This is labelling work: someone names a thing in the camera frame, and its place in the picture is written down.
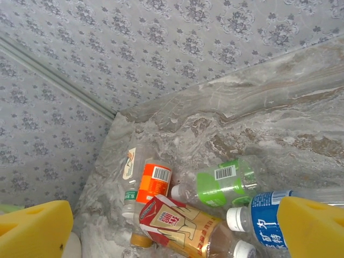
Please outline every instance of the bottle label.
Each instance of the bottle label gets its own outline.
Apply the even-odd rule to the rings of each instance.
[[[126,191],[124,200],[136,200],[137,195],[138,195],[137,191]]]
[[[283,197],[291,196],[292,191],[264,192],[256,195],[251,203],[252,223],[260,243],[269,248],[287,249],[277,210]]]
[[[197,194],[199,200],[210,207],[221,207],[227,203],[227,196],[231,196],[234,206],[241,206],[250,202],[242,186],[238,160],[228,161],[218,165],[217,169],[210,169],[197,174]]]
[[[130,149],[127,154],[127,162],[125,163],[123,171],[123,179],[127,180],[133,176],[134,159],[136,148]]]
[[[211,233],[222,221],[162,195],[146,204],[139,220],[153,241],[194,258],[207,257]]]
[[[166,195],[170,180],[170,168],[156,164],[146,164],[136,201],[147,203],[156,195]]]

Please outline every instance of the bottle cap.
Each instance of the bottle cap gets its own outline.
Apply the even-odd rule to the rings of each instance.
[[[227,211],[227,216],[226,216],[227,225],[232,231],[245,232],[241,224],[241,211],[242,211],[242,207],[230,208]]]
[[[152,246],[153,241],[147,236],[133,233],[130,238],[130,243],[138,247],[148,248]]]
[[[80,239],[74,232],[71,232],[69,235],[62,258],[81,258]]]
[[[127,221],[133,221],[134,220],[134,213],[132,211],[124,211],[124,212],[122,212],[122,216]]]
[[[122,208],[122,216],[126,218],[126,220],[133,221],[134,220],[133,205],[124,205]]]
[[[234,248],[233,258],[255,258],[256,248],[245,241],[239,240]]]
[[[179,195],[179,185],[172,187],[171,196],[172,196],[172,199],[178,202],[181,202],[181,197]]]

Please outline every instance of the patterned wall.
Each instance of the patterned wall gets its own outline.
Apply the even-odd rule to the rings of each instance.
[[[343,0],[2,0],[1,30],[114,110],[343,33]]]
[[[109,123],[0,52],[0,203],[74,207]]]

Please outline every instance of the blue bottle label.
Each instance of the blue bottle label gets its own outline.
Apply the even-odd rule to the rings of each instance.
[[[256,195],[251,202],[252,223],[256,237],[268,248],[287,249],[277,210],[283,197],[291,196],[292,191],[264,192]]]

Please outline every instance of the yellow sponge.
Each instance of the yellow sponge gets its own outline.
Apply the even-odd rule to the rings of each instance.
[[[344,209],[284,197],[277,219],[292,258],[344,257]]]
[[[66,200],[0,216],[1,258],[61,258],[73,214]]]

